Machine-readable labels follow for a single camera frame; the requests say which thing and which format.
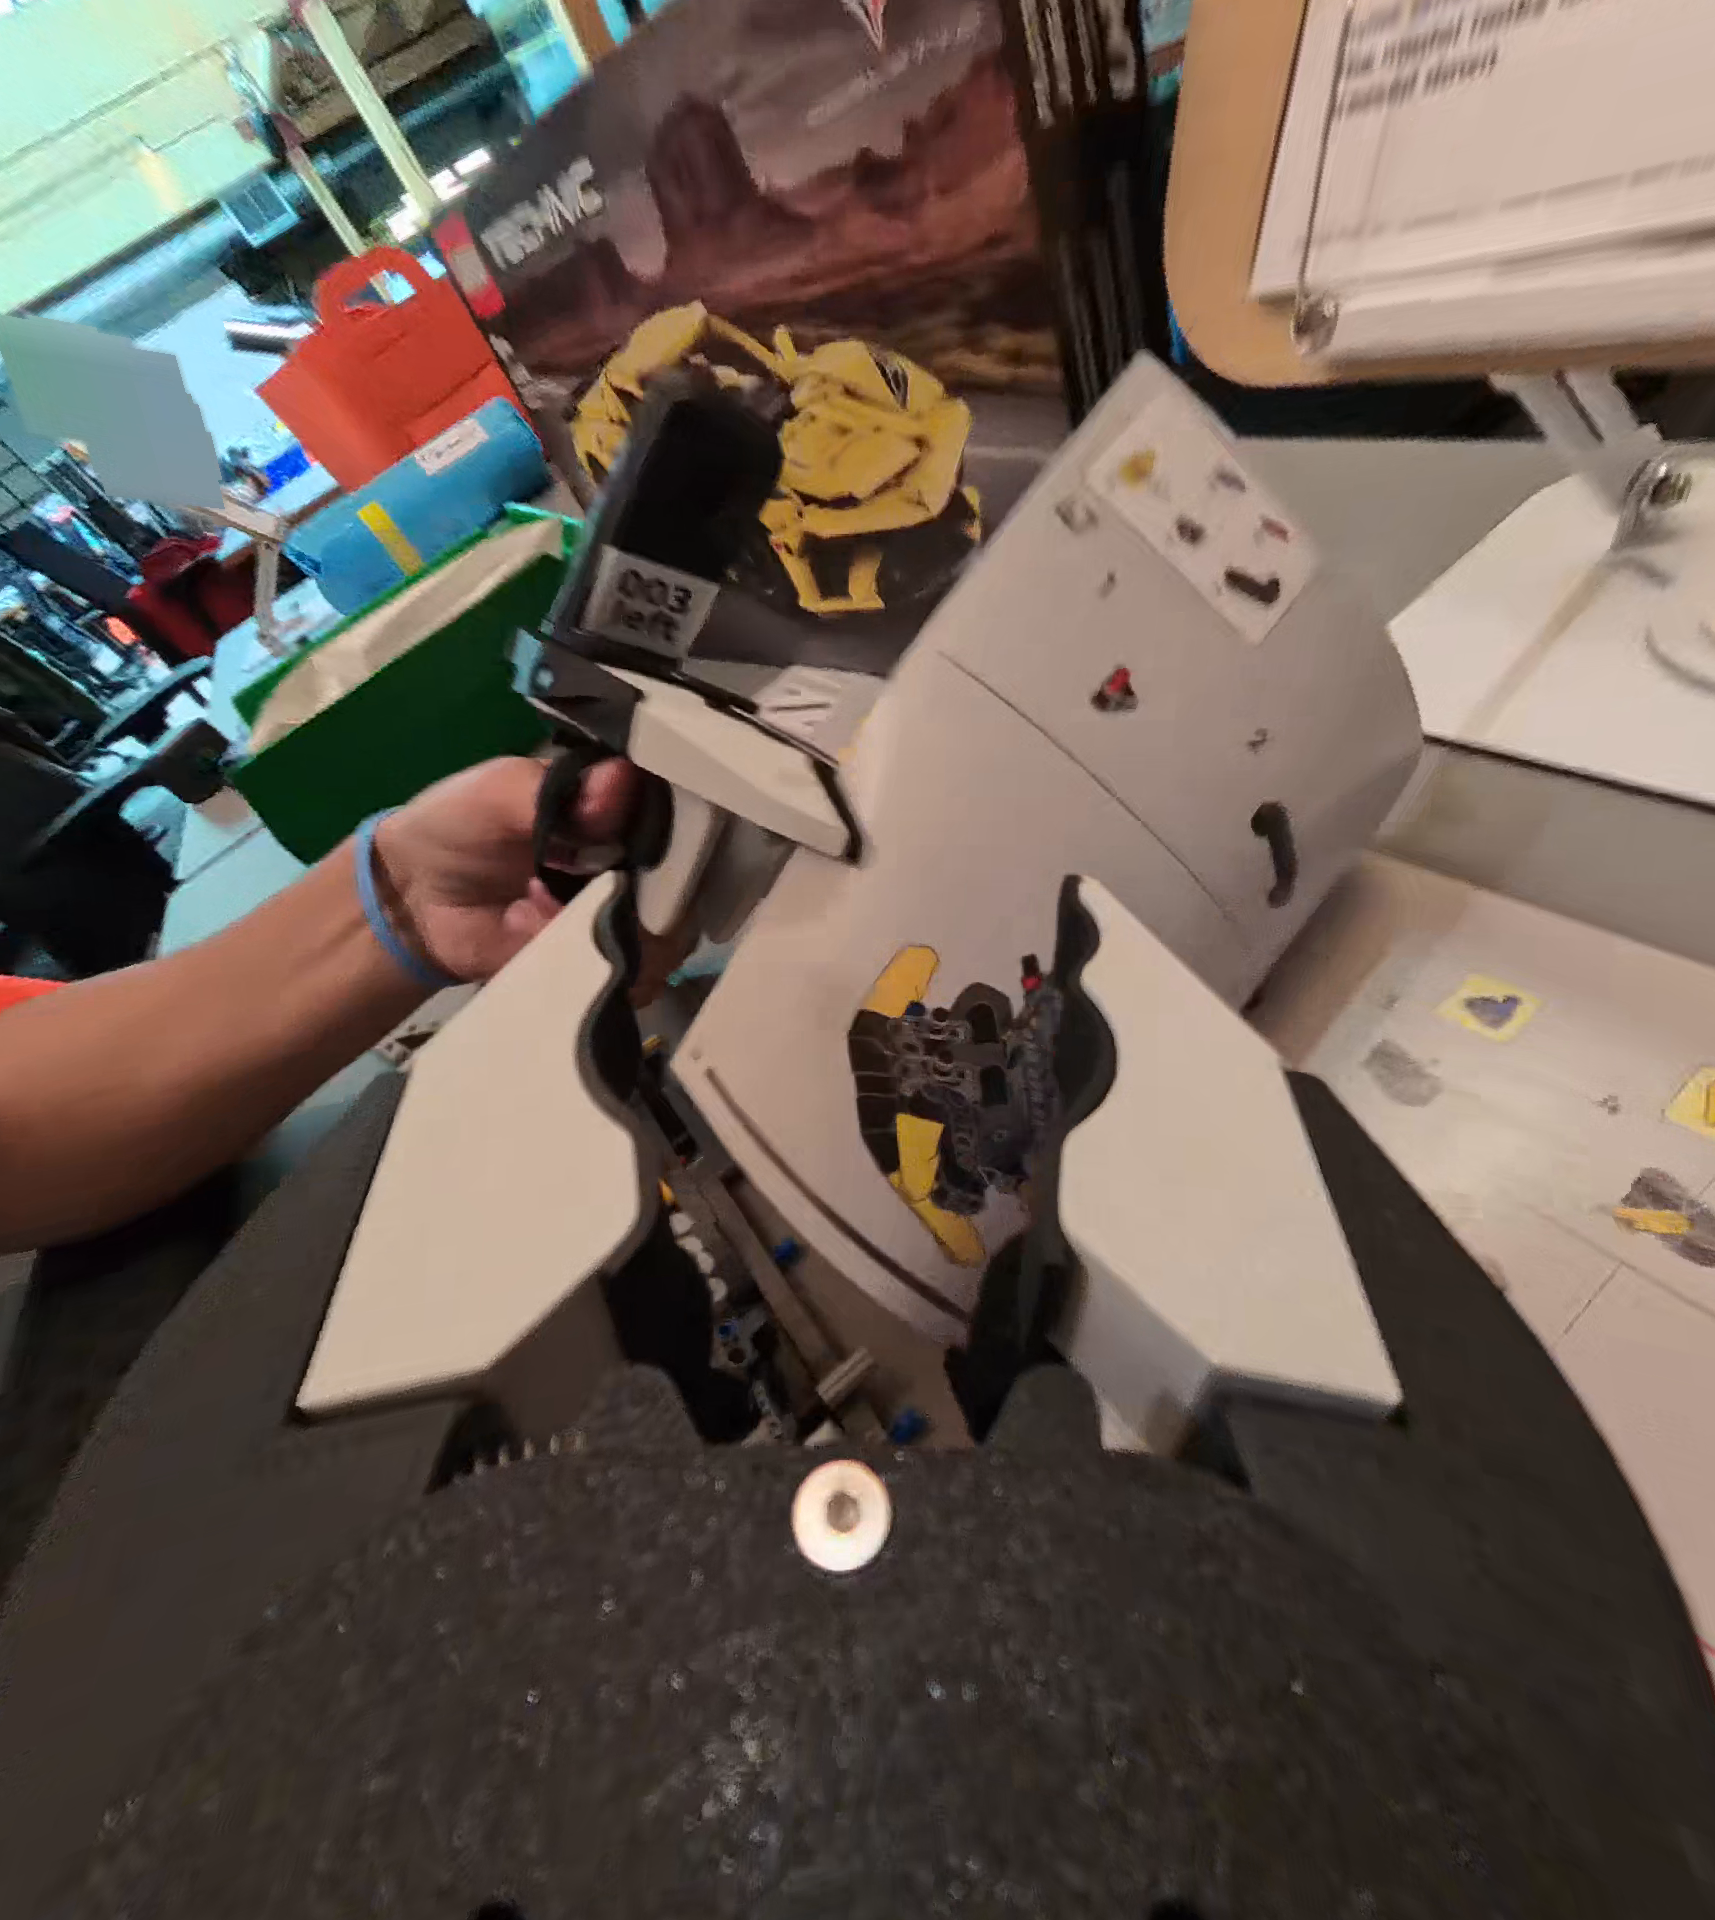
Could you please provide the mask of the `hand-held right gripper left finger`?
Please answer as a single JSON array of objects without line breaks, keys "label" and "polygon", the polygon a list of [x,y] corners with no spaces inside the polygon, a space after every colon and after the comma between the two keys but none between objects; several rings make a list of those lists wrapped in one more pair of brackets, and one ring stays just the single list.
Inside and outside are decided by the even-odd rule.
[{"label": "hand-held right gripper left finger", "polygon": [[622,1364],[607,1278],[653,1232],[626,873],[594,877],[411,1059],[294,1409],[569,1418]]}]

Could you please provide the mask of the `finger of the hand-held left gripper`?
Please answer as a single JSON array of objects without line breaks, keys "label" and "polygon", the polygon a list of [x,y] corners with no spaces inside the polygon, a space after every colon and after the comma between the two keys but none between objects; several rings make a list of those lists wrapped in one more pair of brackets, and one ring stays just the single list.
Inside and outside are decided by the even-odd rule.
[{"label": "finger of the hand-held left gripper", "polygon": [[817,856],[859,861],[862,833],[834,766],[757,712],[699,692],[639,692],[622,752],[679,795]]}]

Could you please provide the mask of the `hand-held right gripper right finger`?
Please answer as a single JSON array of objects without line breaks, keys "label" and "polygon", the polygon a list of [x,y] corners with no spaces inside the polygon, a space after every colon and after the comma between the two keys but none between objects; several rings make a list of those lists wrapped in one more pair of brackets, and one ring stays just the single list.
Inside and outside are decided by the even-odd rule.
[{"label": "hand-held right gripper right finger", "polygon": [[1393,1416],[1403,1389],[1275,1048],[1079,873],[1059,881],[1043,1014],[1058,1103],[1026,1228],[947,1352],[970,1439],[1043,1366],[1139,1443],[1183,1443],[1243,1398]]}]

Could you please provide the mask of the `instruction booklet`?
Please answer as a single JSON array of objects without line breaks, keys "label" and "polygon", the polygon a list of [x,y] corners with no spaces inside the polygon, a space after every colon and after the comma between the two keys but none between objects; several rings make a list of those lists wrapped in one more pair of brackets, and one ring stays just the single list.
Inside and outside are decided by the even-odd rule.
[{"label": "instruction booklet", "polygon": [[845,749],[677,1069],[852,1283],[965,1341],[1054,1112],[1064,877],[1296,1090],[1403,1405],[1139,1443],[1066,1366],[755,1578],[710,1740],[755,1918],[1715,1918],[1715,941],[1373,861],[1381,621],[1132,368]]}]

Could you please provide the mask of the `person's left forearm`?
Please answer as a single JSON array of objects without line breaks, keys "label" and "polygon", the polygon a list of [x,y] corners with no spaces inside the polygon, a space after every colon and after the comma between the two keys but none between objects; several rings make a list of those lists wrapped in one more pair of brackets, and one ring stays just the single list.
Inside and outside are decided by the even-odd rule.
[{"label": "person's left forearm", "polygon": [[0,1254],[187,1194],[422,997],[333,856],[196,947],[0,1014]]}]

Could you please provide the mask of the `yellow car lego box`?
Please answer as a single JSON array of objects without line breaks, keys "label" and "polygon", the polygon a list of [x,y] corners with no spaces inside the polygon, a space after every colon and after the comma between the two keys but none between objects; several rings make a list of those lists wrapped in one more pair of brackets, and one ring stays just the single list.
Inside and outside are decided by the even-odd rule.
[{"label": "yellow car lego box", "polygon": [[672,376],[778,433],[702,655],[885,674],[1146,351],[1142,3],[671,3],[434,250],[582,507]]}]

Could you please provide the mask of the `lego car chassis assembly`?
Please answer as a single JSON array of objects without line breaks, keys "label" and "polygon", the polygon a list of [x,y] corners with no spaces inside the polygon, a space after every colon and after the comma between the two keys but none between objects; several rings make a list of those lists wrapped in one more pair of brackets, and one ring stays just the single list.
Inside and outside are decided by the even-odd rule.
[{"label": "lego car chassis assembly", "polygon": [[873,1352],[841,1341],[795,1283],[802,1243],[764,1238],[739,1201],[739,1171],[672,1087],[671,1046],[642,1037],[633,1108],[647,1119],[668,1168],[660,1199],[679,1250],[710,1293],[710,1359],[755,1405],[755,1441],[820,1448],[887,1441],[917,1448],[936,1427],[917,1405],[890,1402]]}]

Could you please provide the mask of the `person's left hand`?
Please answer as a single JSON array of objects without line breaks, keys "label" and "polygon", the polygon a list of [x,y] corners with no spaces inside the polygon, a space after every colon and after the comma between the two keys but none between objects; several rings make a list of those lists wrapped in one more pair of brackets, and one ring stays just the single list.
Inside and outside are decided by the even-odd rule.
[{"label": "person's left hand", "polygon": [[645,777],[622,758],[590,762],[536,852],[536,810],[557,762],[490,758],[375,824],[377,894],[416,959],[483,983],[614,862],[642,815]]}]

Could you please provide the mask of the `blue rolled package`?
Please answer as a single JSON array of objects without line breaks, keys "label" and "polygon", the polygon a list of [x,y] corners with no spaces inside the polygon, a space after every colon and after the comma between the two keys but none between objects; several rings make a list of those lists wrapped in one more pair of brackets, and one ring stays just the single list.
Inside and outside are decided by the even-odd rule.
[{"label": "blue rolled package", "polygon": [[549,486],[535,426],[512,399],[490,399],[304,520],[284,554],[337,614],[355,614]]}]

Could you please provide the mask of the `blue wristband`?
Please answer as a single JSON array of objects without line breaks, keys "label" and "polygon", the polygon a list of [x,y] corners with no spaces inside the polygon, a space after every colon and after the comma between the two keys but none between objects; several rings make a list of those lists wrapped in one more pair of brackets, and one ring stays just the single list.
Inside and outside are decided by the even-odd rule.
[{"label": "blue wristband", "polygon": [[375,848],[375,834],[387,824],[388,810],[363,815],[351,834],[351,877],[359,898],[359,912],[375,947],[388,966],[427,997],[455,987],[458,977],[434,962],[416,943],[408,923],[393,912],[384,866]]}]

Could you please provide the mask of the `red tote bag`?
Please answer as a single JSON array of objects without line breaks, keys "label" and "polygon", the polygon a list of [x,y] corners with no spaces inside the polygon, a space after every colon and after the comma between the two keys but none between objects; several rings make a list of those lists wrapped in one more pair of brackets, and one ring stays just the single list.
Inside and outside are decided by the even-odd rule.
[{"label": "red tote bag", "polygon": [[523,413],[447,279],[377,246],[315,285],[316,322],[255,399],[351,492],[486,401]]}]

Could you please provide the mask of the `green storage box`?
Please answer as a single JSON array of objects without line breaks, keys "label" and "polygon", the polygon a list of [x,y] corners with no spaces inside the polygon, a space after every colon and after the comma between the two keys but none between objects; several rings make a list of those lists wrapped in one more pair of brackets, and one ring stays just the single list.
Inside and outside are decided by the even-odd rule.
[{"label": "green storage box", "polygon": [[[501,520],[528,513],[539,509],[512,507]],[[347,840],[363,815],[401,808],[490,758],[528,758],[551,741],[551,720],[512,687],[512,646],[517,637],[536,637],[551,611],[582,543],[582,520],[569,520],[578,531],[567,560],[536,561],[517,584],[486,592],[475,611],[377,670],[270,752],[249,758],[242,741],[231,784],[284,852],[310,866]],[[244,735],[266,677],[319,635],[304,639],[288,660],[255,670],[231,695]]]}]

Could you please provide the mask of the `black office chair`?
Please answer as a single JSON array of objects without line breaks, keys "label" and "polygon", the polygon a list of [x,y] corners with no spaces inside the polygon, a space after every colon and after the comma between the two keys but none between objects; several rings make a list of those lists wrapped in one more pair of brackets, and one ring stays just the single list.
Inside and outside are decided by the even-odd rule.
[{"label": "black office chair", "polygon": [[124,808],[224,787],[231,742],[181,667],[104,703],[0,630],[0,926],[71,977],[150,955],[171,856]]}]

